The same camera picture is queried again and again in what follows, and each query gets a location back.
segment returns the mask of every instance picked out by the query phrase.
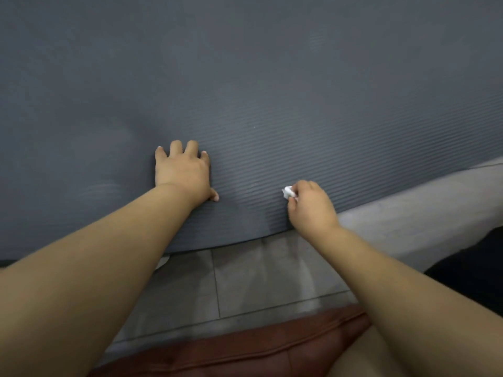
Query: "white tissue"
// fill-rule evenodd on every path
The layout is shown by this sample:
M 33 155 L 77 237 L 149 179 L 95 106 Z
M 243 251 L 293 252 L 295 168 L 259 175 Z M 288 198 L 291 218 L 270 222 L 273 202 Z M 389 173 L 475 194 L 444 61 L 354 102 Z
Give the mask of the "white tissue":
M 299 201 L 299 198 L 297 197 L 297 194 L 292 190 L 291 186 L 286 186 L 283 189 L 283 197 L 285 199 L 289 199 L 290 197 L 293 197 L 297 201 Z

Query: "forearm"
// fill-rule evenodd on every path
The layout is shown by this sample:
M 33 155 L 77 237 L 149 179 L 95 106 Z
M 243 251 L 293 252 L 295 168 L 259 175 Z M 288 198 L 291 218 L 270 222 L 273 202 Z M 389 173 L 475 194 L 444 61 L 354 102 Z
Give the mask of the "forearm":
M 5 269 L 2 369 L 25 365 L 29 375 L 85 374 L 190 214 L 184 197 L 176 187 L 158 186 Z
M 503 319 L 337 229 L 314 243 L 418 375 L 499 375 Z

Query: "tile floor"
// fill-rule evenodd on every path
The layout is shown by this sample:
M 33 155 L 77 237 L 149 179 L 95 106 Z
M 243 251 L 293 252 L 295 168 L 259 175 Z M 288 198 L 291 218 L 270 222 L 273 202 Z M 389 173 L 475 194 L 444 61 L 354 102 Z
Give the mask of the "tile floor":
M 503 224 L 503 158 L 340 214 L 375 247 L 423 271 Z M 356 299 L 295 232 L 175 255 L 152 277 L 103 362 Z

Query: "brown cushion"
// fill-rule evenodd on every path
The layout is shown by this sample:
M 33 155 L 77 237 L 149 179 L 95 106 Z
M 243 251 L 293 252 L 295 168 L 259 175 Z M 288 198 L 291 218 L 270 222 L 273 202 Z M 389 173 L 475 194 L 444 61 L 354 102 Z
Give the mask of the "brown cushion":
M 91 377 L 325 376 L 370 327 L 358 304 L 228 335 L 149 349 L 104 365 Z

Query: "yoga mat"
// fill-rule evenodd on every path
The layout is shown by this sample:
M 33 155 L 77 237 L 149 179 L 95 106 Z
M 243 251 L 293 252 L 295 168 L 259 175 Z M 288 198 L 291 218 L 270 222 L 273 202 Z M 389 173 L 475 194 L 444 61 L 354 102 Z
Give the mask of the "yoga mat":
M 0 0 L 0 259 L 154 185 L 196 139 L 221 202 L 167 252 L 290 228 L 503 155 L 501 0 Z

